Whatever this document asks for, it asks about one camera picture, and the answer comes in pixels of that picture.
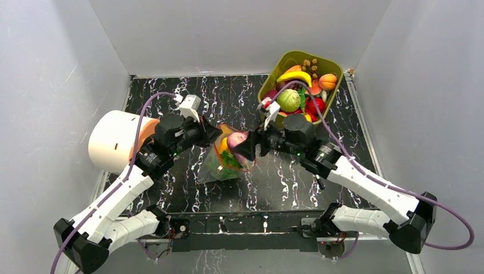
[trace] orange toy vegetable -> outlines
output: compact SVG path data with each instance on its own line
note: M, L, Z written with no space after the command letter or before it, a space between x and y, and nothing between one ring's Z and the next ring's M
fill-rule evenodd
M319 86L326 91L332 90L336 87L337 78L334 74L325 74L319 78Z
M288 72L302 71L302 70L303 70L303 68L300 65L295 65L295 66L291 67L290 69L288 69L284 74L286 74Z

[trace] white cylinder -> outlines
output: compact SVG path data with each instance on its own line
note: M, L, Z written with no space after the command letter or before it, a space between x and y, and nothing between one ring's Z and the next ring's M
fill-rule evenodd
M99 168L120 174L133 153L139 115L124 111L108 112L94 127L89 138L89 157ZM160 120L143 117L139 132L138 150L144 141L155 133Z

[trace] wire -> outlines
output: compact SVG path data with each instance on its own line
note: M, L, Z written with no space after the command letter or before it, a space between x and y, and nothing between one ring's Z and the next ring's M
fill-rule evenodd
M71 231L71 233L66 237L66 239L64 240L64 242L60 245L59 247L59 251L57 252L57 254L55 255L55 258L54 258L54 261L52 263L52 267L50 268L50 274L55 274L55 269L57 267L57 264L59 263L59 259L61 258L61 255L62 255L62 252L66 249L69 241L72 239L72 237L74 237L74 235L76 234L76 232L79 231L79 229L86 223L86 221L97 211L97 208L99 208L100 206L102 206L102 204L104 204L104 202L109 199L109 197L112 196L112 194L114 192L116 192L122 185L124 182L126 182L129 177L130 177L130 174L131 174L131 171L133 170L133 166L135 164L135 159L136 159L136 154L138 153L137 150L138 150L138 143L139 143L139 132L141 130L141 122L142 122L142 119L144 117L144 114L146 113L146 109L148 108L148 106L150 105L151 101L153 101L156 97L158 96L162 96L162 95L165 95L165 96L171 96L171 97L175 97L176 95L173 94L173 93L168 93L168 92L157 92L156 94L153 94L146 102L145 104L143 105L143 108L141 109L141 114L139 115L139 121L138 121L138 126L136 128L136 135L135 135L135 142L134 142L134 146L133 146L133 157L131 158L130 160L130 167L128 169L128 172L126 173L126 176L124 177L123 181L119 184L117 184L101 201L99 201L99 203L96 205L96 208L93 208L87 215L86 217L84 217L84 219L82 219L79 224Z
M299 80L294 80L294 81L291 81L289 82L288 84L286 84L277 94L276 96L274 96L274 98L271 100L271 103L277 99L277 97L279 96L279 94L282 93L282 91L284 91L285 89L288 88L288 86L290 84L294 84L294 83L298 83L298 84L301 84L302 86L304 86L304 88L309 92L309 96L311 98L311 101L313 102L313 104L315 106L317 106L317 103L316 103L316 100L314 99L314 96L312 95L311 93L311 90L309 89L309 87L306 85L306 83L302 82L302 81L299 81ZM449 208L448 206L440 203L440 202L437 202L437 201L434 201L430 198L427 198L427 197L424 197L422 195L419 195L419 194L416 194L414 192L411 192L411 191L408 191L408 190L404 190L402 188L398 188L398 187L395 187L395 186L391 186L391 185L388 185L382 181L380 181L379 179L373 177L372 175L369 175L369 174L366 174L366 172L360 167L360 165L353 159L353 157L351 157L351 155L349 155L348 151L346 150L346 148L343 146L343 144L341 143L341 141L338 139L338 137L336 137L336 135L333 133L333 131L331 131L331 129L329 128L327 122L324 120L322 114L321 114L321 111L319 110L319 108L315 108L317 113L318 113L318 116L319 118L321 119L321 122L322 122L322 125L324 126L324 128L326 129L326 131L329 133L329 135L331 136L331 138L333 138L333 140L336 142L336 144L341 148L341 151L343 152L343 155L348 159L348 161L351 163L351 165L359 172L361 173L363 176L366 176L368 179L370 179L371 181L383 186L383 187L386 187L390 190L393 190L393 191L397 191L397 192L400 192L400 193L403 193L403 194L406 194L406 195L410 195L410 196L413 196L415 198L417 198L418 200L421 200L421 201L425 201L429 204L433 204L437 207L440 207L442 208L443 210L447 211L448 213L454 215L454 217L456 217L459 221L462 222L462 224L464 224L464 226L467 228L467 230L469 231L469 239L468 241L465 243L465 244L462 244L462 245L455 245L455 246L444 246L444 245L437 245L437 244L430 244L430 243L425 243L426 246L428 247L432 247L432 248L437 248L437 249L444 249L444 250L460 250L460 249L464 249L464 248L467 248L469 247L470 245L472 245L472 243L474 242L474 238L475 238L475 235L474 235L474 230L472 229L471 225L469 224L469 222L467 222L466 219L464 219L464 217L462 217L459 213L457 213L455 210Z
M165 253L165 252L168 252L168 253L167 253L167 256L168 256L168 254L170 254L170 250L171 250L171 249L169 249L169 248L167 248L167 249L163 250L163 251L160 253L160 255L158 256L158 258L157 258L157 259L159 259L159 258L160 258L160 257L163 255L163 253Z
M336 239L335 243L339 243L340 242L341 233L342 232L338 233L338 239Z
M348 257L351 253L353 253L354 249L356 248L356 243L358 243L358 238L360 237L360 233L357 231L356 232L356 236L354 237L354 243L353 243L353 246L351 247L351 249L348 251L348 253L344 254L343 256L341 257L336 257L337 259L344 259L346 257Z
M171 237L170 248L173 248L173 239L174 238L175 238L175 228L173 227L173 236Z
M148 255L148 257L150 257L150 259L156 260L156 256L153 253L151 253L148 250L148 248L146 248L146 246L143 244L143 242L141 242L141 240L139 238L136 238L136 241L138 241L139 245L141 245L141 247L143 248L144 253L146 253L146 255Z

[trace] metal frame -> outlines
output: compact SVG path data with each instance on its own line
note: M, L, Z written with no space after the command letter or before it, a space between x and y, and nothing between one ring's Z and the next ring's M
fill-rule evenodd
M349 70L345 71L344 75L345 75L346 83L348 84L348 91L350 93L351 99L353 100L354 109L356 110L356 114L358 116L358 119L360 120L361 129L363 130L363 136L366 139L366 143L370 151L370 156L372 157L373 164L375 165L376 173L379 176L383 177L383 172L381 170L380 163L377 159L377 155L373 148L372 138L370 137L368 127L365 122L365 118L361 111L360 101L358 100L356 87L353 81L353 75L349 72ZM409 261L410 269L412 270L412 274L425 274L425 271L423 269L424 267L422 266L422 262L420 261L420 256L416 254L411 254L408 252L406 252L406 255Z
M354 81L353 81L353 75L348 70L348 71L344 72L344 77L345 77L346 83L348 85L348 91L349 91L350 96L353 100L355 111L356 111L358 119L360 121L360 125L361 125L362 131L363 131L363 135L364 135L366 143L368 145L370 157L371 157L373 164L376 168L376 173L378 175L382 176L382 169L381 169L380 163L377 159L377 156L376 156L376 153L375 153L375 150L374 150L374 147L373 147L373 142L372 142L372 139L369 135L368 127L366 125L366 121L364 119L364 116L362 114L361 107L360 107L360 104L359 104L359 101L358 101L357 91L356 91L356 87L355 87ZM126 96L126 100L125 100L123 109L126 108L126 103L127 103L127 99L129 97L129 94L130 94L130 89L131 89L131 85L130 85L130 88L128 89L128 94ZM103 192L104 187L106 185L106 179L107 179L108 175L109 175L108 172L103 173L102 179L98 184L98 187L96 189L93 200L95 200ZM228 213L228 212L211 213L211 215L223 215L225 213ZM125 220L125 219L126 219L126 217L118 217L116 219L116 221L122 221L122 220ZM334 239L335 238L333 238L333 237L318 237L318 238L316 238L317 241L334 241ZM348 238L346 238L346 240L354 241L354 237L348 237ZM367 235L367 234L361 234L360 233L360 238L358 240L382 240L382 239L378 238L377 236L374 236L374 235ZM146 244L160 244L160 243L166 243L167 241L168 241L167 239L144 239L144 240L142 240L142 242L144 242ZM412 274L425 274L422 263L420 261L420 257L418 255L411 254L411 253L408 253L408 252L406 252L406 255L407 255L407 259L408 259ZM75 266L75 264L72 263L71 261L69 261L69 264L68 264L67 269L66 269L66 274L74 274L76 270L77 270L77 267Z

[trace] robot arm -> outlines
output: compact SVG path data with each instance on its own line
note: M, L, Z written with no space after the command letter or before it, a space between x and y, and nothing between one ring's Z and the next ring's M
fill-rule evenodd
M269 107L266 116L271 117ZM420 253L435 222L435 205L371 181L370 176L393 186L361 166L366 175L356 170L337 146L321 138L325 136L322 125L315 127L297 114L287 116L283 124L284 130L277 130L266 119L259 128L249 132L247 140L235 147L234 152L253 160L255 146L259 144L260 156L270 150L296 155L300 164L316 175L321 188L322 178L351 189L379 209L354 209L334 203L319 220L301 220L303 236L360 231L388 238L407 252ZM437 200L427 192L422 196Z
M71 220L62 218L54 225L57 242L61 246L74 228L77 228L82 220L86 220L78 228L64 250L64 254L83 273L92 273L98 269L106 261L110 252L133 239L149 234L167 235L170 230L170 217L157 209L156 205L148 207L127 220L119 223L114 221L136 197L153 186L154 182L173 166L174 157L177 154L193 145L208 147L220 136L220 129L210 125L205 117L198 116L196 113L199 103L200 98L189 95L179 106L179 110L184 117L168 114L161 121L156 120L155 122L153 122L154 119L148 118L150 122L146 123L146 130L140 132L142 145L136 155L133 156L135 157L135 164L128 180L124 178L130 169L130 165L126 165L126 162L131 157L129 155L132 151L132 144L125 144L120 142L119 139L114 141L113 144L108 143L107 139L110 138L106 138L105 135L123 136L127 132L119 132L116 129L123 130L132 127L134 123L138 123L136 119L139 119L139 117L125 112L115 112L111 115L122 117L121 119L124 122L115 123L116 119L111 119L98 123L91 139L93 139L93 136L100 136L99 140L101 141L90 140L91 158L96 159L99 166L110 167L111 171L118 171L120 169L119 163L124 162L125 166L116 181L86 209ZM124 123L124 127L119 127L120 123ZM119 163L113 165L115 161L112 161L112 159L119 160L119 155L125 157L124 161L118 161Z

